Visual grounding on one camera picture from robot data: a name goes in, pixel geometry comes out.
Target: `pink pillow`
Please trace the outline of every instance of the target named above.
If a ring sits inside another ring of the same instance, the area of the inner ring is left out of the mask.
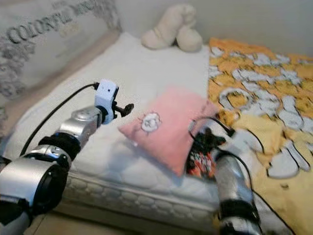
[[[217,108],[207,99],[183,88],[170,88],[147,112],[118,129],[159,162],[181,176],[193,143],[188,133],[192,119],[213,116]],[[201,128],[195,127],[193,133]]]

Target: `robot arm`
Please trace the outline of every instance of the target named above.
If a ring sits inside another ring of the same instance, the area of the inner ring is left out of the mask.
[[[29,153],[0,168],[0,234],[19,235],[34,216],[55,208],[64,191],[67,173],[76,155],[101,124],[128,115],[134,108],[117,107],[118,86],[102,80],[95,106],[72,113],[50,137]]]

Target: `floor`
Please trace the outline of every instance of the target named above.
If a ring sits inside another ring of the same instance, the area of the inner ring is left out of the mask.
[[[135,235],[138,233],[100,223],[77,219],[61,213],[38,216],[24,235]]]

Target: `mattress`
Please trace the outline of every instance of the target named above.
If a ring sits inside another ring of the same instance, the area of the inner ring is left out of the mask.
[[[15,159],[40,121],[66,97],[85,84],[108,79],[119,86],[120,106],[134,103],[133,113],[101,126],[78,154],[69,173],[64,198],[105,209],[189,228],[211,228],[218,208],[214,183],[177,177],[143,150],[134,147],[117,127],[140,112],[171,85],[206,97],[208,49],[185,53],[177,47],[152,51],[123,33],[105,53],[61,83],[20,119],[4,157]],[[94,90],[84,90],[64,105],[39,131],[30,148],[54,133],[71,112],[92,105]]]

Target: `stuffed toy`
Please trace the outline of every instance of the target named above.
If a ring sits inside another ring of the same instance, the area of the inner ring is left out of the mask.
[[[154,29],[144,33],[141,43],[150,49],[171,46],[175,39],[180,49],[186,52],[198,51],[202,37],[193,29],[196,24],[196,10],[189,4],[169,7]]]

